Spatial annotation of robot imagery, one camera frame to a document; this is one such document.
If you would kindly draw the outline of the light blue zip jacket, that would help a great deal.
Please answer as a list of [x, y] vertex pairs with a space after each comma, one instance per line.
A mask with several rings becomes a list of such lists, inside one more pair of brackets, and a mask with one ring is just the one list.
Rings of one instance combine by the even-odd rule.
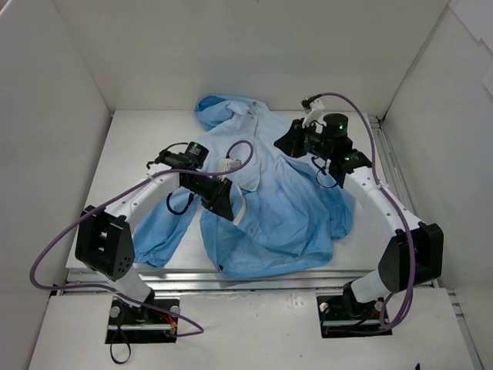
[[217, 171], [227, 156], [246, 162], [230, 174], [234, 218], [203, 209], [199, 198], [179, 188], [136, 228], [136, 261], [167, 264], [199, 214], [206, 254], [227, 277], [259, 278], [328, 264], [333, 243], [353, 227], [354, 200], [333, 179], [318, 180], [309, 157], [294, 159], [274, 146], [289, 122], [264, 103], [239, 96], [204, 97], [195, 114], [205, 129], [197, 142], [209, 152], [204, 171]]

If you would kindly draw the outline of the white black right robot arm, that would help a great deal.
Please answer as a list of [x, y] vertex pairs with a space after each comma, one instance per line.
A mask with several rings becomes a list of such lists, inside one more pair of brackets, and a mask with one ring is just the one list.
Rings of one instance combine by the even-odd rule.
[[377, 268], [344, 289], [342, 311], [357, 318], [371, 301], [439, 278], [444, 233], [437, 224], [426, 224], [413, 215], [385, 185], [377, 183], [372, 162], [354, 149], [347, 135], [347, 116], [330, 113], [323, 121], [318, 129], [315, 122], [295, 119], [274, 145], [293, 158], [311, 154], [326, 161], [336, 184], [374, 218], [388, 239]]

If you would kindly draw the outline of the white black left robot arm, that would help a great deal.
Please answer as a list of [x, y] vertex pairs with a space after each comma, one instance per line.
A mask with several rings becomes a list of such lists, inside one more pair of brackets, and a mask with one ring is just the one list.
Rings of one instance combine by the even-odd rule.
[[126, 296], [126, 314], [142, 324], [154, 313], [154, 291], [133, 267], [135, 260], [132, 234], [139, 222], [161, 201], [179, 188], [201, 198], [203, 207], [232, 221], [230, 202], [232, 182], [227, 178], [199, 173], [209, 150], [195, 142], [182, 153], [163, 150], [152, 162], [170, 167], [163, 175], [150, 173], [136, 189], [97, 210], [88, 206], [79, 225], [75, 258], [105, 277], [109, 286]]

